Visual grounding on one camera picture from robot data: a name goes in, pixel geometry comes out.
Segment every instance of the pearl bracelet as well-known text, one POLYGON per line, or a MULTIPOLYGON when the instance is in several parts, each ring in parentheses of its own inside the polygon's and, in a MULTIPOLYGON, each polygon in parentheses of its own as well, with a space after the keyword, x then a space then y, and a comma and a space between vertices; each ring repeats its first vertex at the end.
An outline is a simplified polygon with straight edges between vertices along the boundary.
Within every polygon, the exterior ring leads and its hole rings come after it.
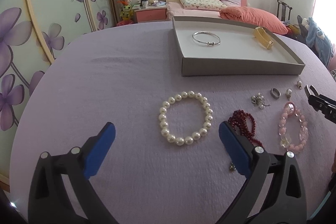
POLYGON ((279 122, 279 135, 281 137, 280 145, 284 148, 287 148, 288 151, 292 151, 294 153, 299 153, 303 150, 304 146, 307 144, 308 140, 308 123, 305 120, 305 116, 302 115, 301 110, 297 109, 293 102, 288 102, 285 104, 285 107, 283 109, 283 113, 280 117, 279 122), (289 133, 287 132, 285 128, 285 124, 287 121, 287 118, 295 114, 295 116, 298 118, 299 122, 301 123, 301 129, 299 131, 299 137, 301 143, 299 145, 293 145, 292 138, 290 137, 289 133))
POLYGON ((210 104, 208 103, 208 99, 206 97, 202 97, 202 94, 196 93, 193 91, 189 92, 181 92, 181 94, 176 94, 174 97, 169 97, 167 101, 164 101, 162 103, 162 107, 160 108, 160 115, 159 115, 159 121, 160 121, 160 127, 161 127, 161 135, 167 139, 169 143, 176 143, 177 145, 181 146, 183 144, 191 145, 194 141, 199 140, 202 136, 206 136, 208 134, 208 130, 211 128, 211 121, 213 119, 212 117, 212 109, 210 109, 210 104), (203 106, 203 109, 205 110, 205 122, 203 124, 203 127, 197 131, 192 133, 191 136, 187 136, 185 138, 178 137, 176 138, 175 135, 171 134, 168 129, 168 122, 167 122, 167 109, 171 105, 173 105, 175 102, 179 102, 182 99, 185 98, 195 98, 199 100, 203 106))

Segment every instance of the purple table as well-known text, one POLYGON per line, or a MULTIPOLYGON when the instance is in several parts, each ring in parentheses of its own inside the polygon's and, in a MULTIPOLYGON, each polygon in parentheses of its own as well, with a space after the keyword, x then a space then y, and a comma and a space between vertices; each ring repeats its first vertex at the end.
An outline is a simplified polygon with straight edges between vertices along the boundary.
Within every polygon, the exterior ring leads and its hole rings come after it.
MULTIPOLYGON (((310 215, 330 179, 336 125, 315 112, 295 84, 301 80, 314 85, 331 98, 336 97, 336 84, 308 47, 282 39, 305 62, 302 75, 182 77, 171 22, 112 28, 73 41, 34 91, 15 136, 10 186, 18 209, 27 216, 30 183, 43 151, 67 153, 111 121, 117 130, 115 142, 90 181, 120 224, 215 223, 245 180, 237 172, 229 173, 230 158, 218 136, 219 124, 243 109, 254 116, 256 137, 266 150, 285 152, 279 144, 278 121, 287 99, 274 100, 269 94, 274 87, 283 94, 291 88, 293 101, 309 122, 310 139, 297 161, 310 215), (158 115, 162 101, 184 90, 206 96, 214 120, 207 137, 178 147, 161 136, 158 115), (251 104, 250 97, 258 92, 271 106, 260 110, 251 104)), ((177 136, 198 130, 203 119, 196 100, 175 104, 168 112, 170 129, 177 136)), ((298 142, 298 123, 292 119, 288 123, 298 142)), ((73 193, 70 199, 83 215, 73 193)), ((254 213, 262 202, 259 198, 254 213)))

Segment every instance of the white pillow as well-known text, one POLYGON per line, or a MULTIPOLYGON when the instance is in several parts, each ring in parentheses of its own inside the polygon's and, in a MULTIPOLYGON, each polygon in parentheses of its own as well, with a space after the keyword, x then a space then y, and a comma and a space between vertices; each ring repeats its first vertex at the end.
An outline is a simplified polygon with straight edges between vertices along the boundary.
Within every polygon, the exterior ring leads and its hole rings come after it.
POLYGON ((220 11, 227 6, 220 0, 180 0, 184 9, 220 11))

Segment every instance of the silver bangle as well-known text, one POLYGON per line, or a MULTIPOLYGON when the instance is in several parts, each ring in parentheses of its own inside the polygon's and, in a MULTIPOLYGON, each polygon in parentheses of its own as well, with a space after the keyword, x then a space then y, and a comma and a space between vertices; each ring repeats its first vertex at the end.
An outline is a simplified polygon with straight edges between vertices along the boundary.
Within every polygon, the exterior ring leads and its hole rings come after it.
POLYGON ((220 39, 217 35, 215 35, 214 33, 211 33, 211 32, 204 32, 204 31, 202 31, 202 32, 196 32, 196 33, 193 34, 193 39, 194 39, 196 42, 199 42, 199 43, 202 43, 202 44, 206 44, 206 45, 208 45, 208 46, 219 45, 219 44, 221 43, 221 39, 220 39), (216 38, 218 39, 218 42, 217 42, 217 43, 214 43, 214 42, 202 42, 202 41, 197 40, 197 39, 195 38, 195 36, 198 35, 198 34, 201 34, 201 33, 203 33, 203 34, 208 34, 208 35, 211 35, 211 36, 213 36, 213 37, 216 37, 216 38))

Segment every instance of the pink drawer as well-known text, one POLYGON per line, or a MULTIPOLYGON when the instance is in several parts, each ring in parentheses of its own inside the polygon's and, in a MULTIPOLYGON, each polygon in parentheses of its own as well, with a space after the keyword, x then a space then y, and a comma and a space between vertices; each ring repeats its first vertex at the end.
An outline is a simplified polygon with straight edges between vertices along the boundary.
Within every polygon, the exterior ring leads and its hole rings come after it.
POLYGON ((166 19, 166 9, 149 9, 135 13, 137 22, 166 19))

